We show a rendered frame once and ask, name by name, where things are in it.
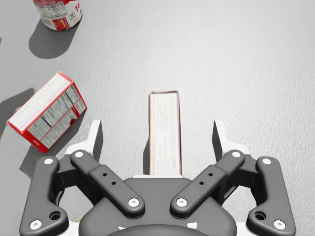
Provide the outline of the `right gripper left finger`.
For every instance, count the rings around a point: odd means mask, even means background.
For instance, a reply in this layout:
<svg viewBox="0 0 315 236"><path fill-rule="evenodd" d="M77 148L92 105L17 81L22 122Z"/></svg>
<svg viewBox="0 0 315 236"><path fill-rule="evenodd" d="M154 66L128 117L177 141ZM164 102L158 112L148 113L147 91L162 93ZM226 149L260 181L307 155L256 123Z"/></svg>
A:
<svg viewBox="0 0 315 236"><path fill-rule="evenodd" d="M20 236L108 236L86 214L71 222L59 206L65 189L77 186L97 209L108 200L127 219L145 212L145 202L97 156L103 145L102 123L94 120L85 141L69 146L63 158L37 160L19 227Z"/></svg>

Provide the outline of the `brown and white carton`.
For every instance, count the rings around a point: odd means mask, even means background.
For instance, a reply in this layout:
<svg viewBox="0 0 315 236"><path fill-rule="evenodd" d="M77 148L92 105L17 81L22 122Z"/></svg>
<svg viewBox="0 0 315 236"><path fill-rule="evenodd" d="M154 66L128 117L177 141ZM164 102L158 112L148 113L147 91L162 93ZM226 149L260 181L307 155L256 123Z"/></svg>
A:
<svg viewBox="0 0 315 236"><path fill-rule="evenodd" d="M181 114L178 91L148 96L148 174L182 177Z"/></svg>

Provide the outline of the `red and white carton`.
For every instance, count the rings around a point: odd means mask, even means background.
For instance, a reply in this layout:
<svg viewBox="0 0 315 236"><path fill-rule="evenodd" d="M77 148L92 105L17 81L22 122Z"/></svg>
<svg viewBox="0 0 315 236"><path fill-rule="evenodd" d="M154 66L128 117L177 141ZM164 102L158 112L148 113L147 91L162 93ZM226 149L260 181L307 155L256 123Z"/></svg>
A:
<svg viewBox="0 0 315 236"><path fill-rule="evenodd" d="M75 82L58 71L7 124L31 145L46 153L86 111Z"/></svg>

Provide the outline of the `red and white can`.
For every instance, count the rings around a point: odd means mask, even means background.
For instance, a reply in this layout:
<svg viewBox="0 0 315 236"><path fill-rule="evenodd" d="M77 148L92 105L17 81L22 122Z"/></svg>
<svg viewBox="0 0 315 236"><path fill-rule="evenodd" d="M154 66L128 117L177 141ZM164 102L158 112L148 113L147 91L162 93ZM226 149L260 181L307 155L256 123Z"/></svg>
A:
<svg viewBox="0 0 315 236"><path fill-rule="evenodd" d="M32 0L43 24L55 31L65 31L80 22L80 0Z"/></svg>

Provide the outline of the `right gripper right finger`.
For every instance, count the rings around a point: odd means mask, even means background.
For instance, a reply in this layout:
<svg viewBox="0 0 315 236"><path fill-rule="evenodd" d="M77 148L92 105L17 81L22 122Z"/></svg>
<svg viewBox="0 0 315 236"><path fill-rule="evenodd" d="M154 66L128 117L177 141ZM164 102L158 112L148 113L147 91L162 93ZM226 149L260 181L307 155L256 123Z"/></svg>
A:
<svg viewBox="0 0 315 236"><path fill-rule="evenodd" d="M270 156L254 159L245 145L229 140L221 120L214 121L212 144L216 163L173 197L170 213L179 219L189 218L207 199L221 206L243 186L250 189L256 203L246 220L249 232L296 233L280 162Z"/></svg>

